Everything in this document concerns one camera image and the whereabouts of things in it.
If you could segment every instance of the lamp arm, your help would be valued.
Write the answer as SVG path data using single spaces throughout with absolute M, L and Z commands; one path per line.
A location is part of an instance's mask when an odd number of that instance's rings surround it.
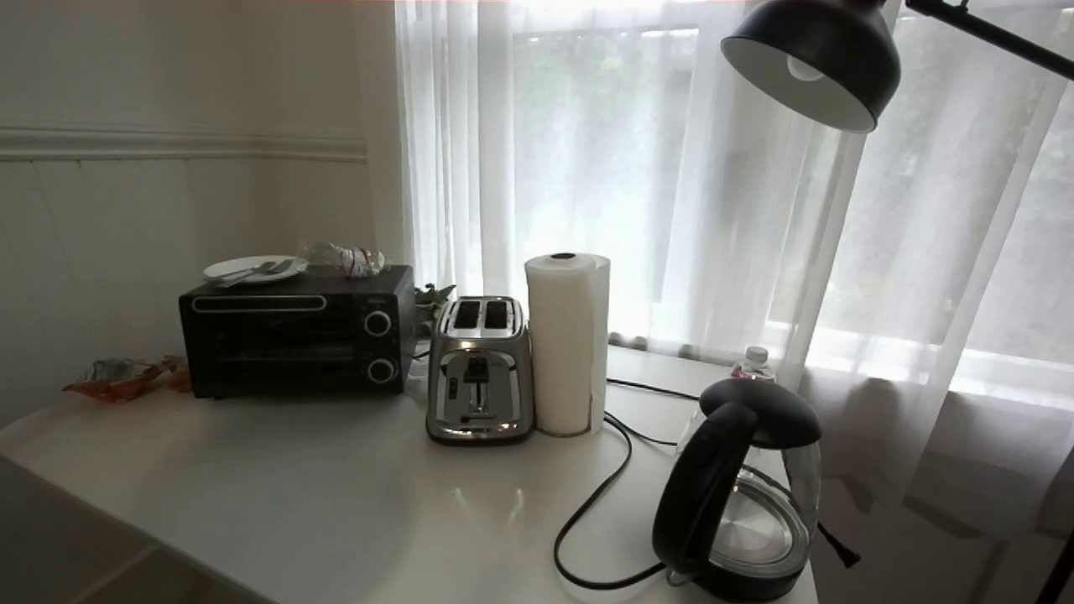
M 948 23 L 948 26 L 957 26 L 957 30 L 965 30 L 970 39 L 990 41 L 990 44 L 996 44 L 996 49 L 1004 49 L 1004 52 L 1031 61 L 1031 65 L 1039 65 L 1042 71 L 1052 71 L 1052 75 L 1074 82 L 1074 61 L 1066 61 L 1066 58 L 1061 58 L 1061 54 L 1052 54 L 1048 49 L 1036 49 L 1036 44 L 1031 44 L 1031 41 L 1011 33 L 1011 30 L 999 30 L 999 26 L 972 17 L 965 11 L 965 4 L 954 6 L 954 4 L 942 4 L 942 0 L 905 0 L 905 6 L 917 11 L 917 14 L 936 17 L 936 21 Z

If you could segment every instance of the white wall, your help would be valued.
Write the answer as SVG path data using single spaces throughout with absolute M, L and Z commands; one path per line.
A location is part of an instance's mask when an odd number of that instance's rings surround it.
M 89 358 L 181 354 L 173 299 L 213 259 L 393 249 L 365 21 L 353 0 L 0 6 L 0 423 Z

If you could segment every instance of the white table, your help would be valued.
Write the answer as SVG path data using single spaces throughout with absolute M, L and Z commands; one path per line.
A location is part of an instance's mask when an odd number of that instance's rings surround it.
M 424 435 L 420 376 L 397 401 L 64 401 L 5 427 L 0 454 L 271 602 L 710 602 L 660 577 L 612 596 L 560 582 L 553 534 L 624 458 L 620 438 L 440 446 Z M 612 354 L 612 376 L 702 393 L 723 370 Z M 607 409 L 653 438 L 680 438 L 695 417 L 695 402 L 624 388 L 607 391 Z M 775 454 L 750 459 L 783 478 Z M 652 518 L 670 462 L 634 446 L 634 466 L 571 534 L 571 571 L 653 565 Z M 811 571 L 786 602 L 814 604 Z

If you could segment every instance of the desk lamp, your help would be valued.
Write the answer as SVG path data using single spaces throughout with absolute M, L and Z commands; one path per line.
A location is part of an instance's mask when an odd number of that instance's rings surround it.
M 905 0 L 970 39 L 1074 82 L 1074 65 L 970 14 L 970 0 Z M 786 109 L 838 133 L 871 133 L 899 88 L 882 0 L 770 0 L 723 39 L 728 65 Z

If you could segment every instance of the sheer curtain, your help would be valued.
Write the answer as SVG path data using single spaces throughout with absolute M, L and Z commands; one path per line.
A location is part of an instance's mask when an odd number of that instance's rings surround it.
M 397 0 L 415 272 L 522 299 L 529 256 L 607 256 L 620 341 L 760 342 L 821 414 L 863 551 L 825 597 L 1034 602 L 1074 522 L 1066 86 L 902 14 L 882 128 L 834 135 L 723 67 L 749 6 Z M 1062 4 L 972 11 L 1074 52 Z

